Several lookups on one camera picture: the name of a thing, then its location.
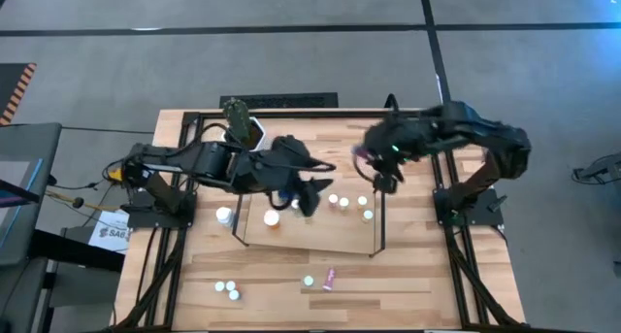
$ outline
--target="white sign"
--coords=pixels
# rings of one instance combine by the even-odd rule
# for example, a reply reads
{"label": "white sign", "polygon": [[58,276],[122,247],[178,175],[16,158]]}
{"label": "white sign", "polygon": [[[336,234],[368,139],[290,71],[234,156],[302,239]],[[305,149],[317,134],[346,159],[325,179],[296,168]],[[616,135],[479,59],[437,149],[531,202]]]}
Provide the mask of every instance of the white sign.
{"label": "white sign", "polygon": [[99,221],[95,225],[93,234],[90,235],[90,246],[104,250],[113,250],[121,254],[127,252],[129,247],[129,229],[127,219],[129,215],[124,211],[102,212]]}

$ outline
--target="wooden board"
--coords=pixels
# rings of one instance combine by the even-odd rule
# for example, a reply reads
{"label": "wooden board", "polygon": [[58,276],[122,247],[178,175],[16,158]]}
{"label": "wooden board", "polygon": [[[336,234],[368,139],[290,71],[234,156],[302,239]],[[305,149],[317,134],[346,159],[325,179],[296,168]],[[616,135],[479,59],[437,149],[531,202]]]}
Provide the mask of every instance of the wooden board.
{"label": "wooden board", "polygon": [[[182,114],[160,113],[155,145],[177,145]],[[271,135],[295,135],[307,143],[313,156],[337,164],[344,176],[355,178],[349,148],[377,119],[262,122]],[[219,135],[217,130],[210,131],[204,140]],[[481,151],[465,148],[455,151],[455,157],[463,180],[480,165]],[[404,174],[406,183],[396,195],[387,196],[386,250],[374,258],[324,250],[245,248],[214,217],[221,206],[235,208],[237,196],[200,187],[196,220],[186,241],[173,329],[458,328],[448,256],[431,198],[435,186],[431,163],[423,159],[407,165]],[[361,179],[359,184],[370,189]],[[242,208],[247,213],[249,199]],[[507,312],[523,320],[505,242],[489,227],[471,229],[481,278]],[[119,319],[134,305],[149,235],[150,230],[140,230],[131,237],[115,303]],[[156,248],[157,242],[151,250],[148,281]],[[331,267],[337,272],[334,290],[325,292],[321,285]],[[306,275],[314,277],[313,287],[301,284]],[[215,292],[213,284],[218,280],[237,281],[242,300],[231,302]],[[163,317],[165,297],[160,296],[156,322]],[[468,297],[475,321],[470,291]]]}

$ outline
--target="orange striped tape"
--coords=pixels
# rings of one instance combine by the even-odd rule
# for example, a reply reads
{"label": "orange striped tape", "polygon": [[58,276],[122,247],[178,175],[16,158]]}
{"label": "orange striped tape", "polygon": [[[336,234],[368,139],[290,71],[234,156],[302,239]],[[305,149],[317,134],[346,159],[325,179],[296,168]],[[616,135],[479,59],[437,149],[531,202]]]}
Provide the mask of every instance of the orange striped tape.
{"label": "orange striped tape", "polygon": [[9,99],[9,104],[0,117],[0,124],[7,125],[11,123],[13,116],[16,114],[17,106],[19,106],[23,93],[26,91],[26,87],[30,84],[32,75],[34,75],[36,68],[37,64],[28,64],[24,67],[21,76],[19,77],[19,81],[17,82],[17,86],[13,89],[13,95],[11,95],[11,98]]}

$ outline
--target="pink marker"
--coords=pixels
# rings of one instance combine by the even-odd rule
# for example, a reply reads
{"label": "pink marker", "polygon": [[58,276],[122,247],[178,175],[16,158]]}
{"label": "pink marker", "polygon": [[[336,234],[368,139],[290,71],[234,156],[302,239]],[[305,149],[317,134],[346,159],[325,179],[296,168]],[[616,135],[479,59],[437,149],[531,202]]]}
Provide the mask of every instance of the pink marker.
{"label": "pink marker", "polygon": [[328,278],[323,283],[323,289],[332,290],[332,284],[334,283],[334,277],[336,274],[337,272],[334,270],[334,268],[330,268],[330,270],[328,270]]}

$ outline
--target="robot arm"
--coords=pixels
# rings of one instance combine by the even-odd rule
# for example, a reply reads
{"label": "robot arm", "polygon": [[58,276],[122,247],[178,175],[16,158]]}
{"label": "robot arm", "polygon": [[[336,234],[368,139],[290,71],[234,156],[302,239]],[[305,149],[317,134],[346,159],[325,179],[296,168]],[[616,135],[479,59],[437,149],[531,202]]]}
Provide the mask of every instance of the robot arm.
{"label": "robot arm", "polygon": [[[275,138],[270,150],[260,151],[226,142],[193,142],[181,149],[136,144],[121,163],[127,187],[145,189],[154,197],[156,209],[172,215],[180,211],[187,193],[170,187],[158,172],[185,174],[201,185],[234,194],[266,193],[271,203],[271,192],[284,190],[299,196],[300,210],[311,216],[319,203],[318,192],[332,180],[303,181],[299,172],[335,169],[312,158],[305,145],[290,135]],[[272,205],[284,209],[292,198],[281,206]]]}
{"label": "robot arm", "polygon": [[369,128],[355,153],[377,171],[372,180],[365,179],[375,189],[395,193],[398,182],[404,181],[399,165],[469,144],[488,151],[483,167],[466,182],[451,187],[451,204],[459,208],[498,179],[517,179],[524,173],[531,151],[524,130],[483,119],[465,103],[451,101],[424,110],[418,117],[393,111]]}

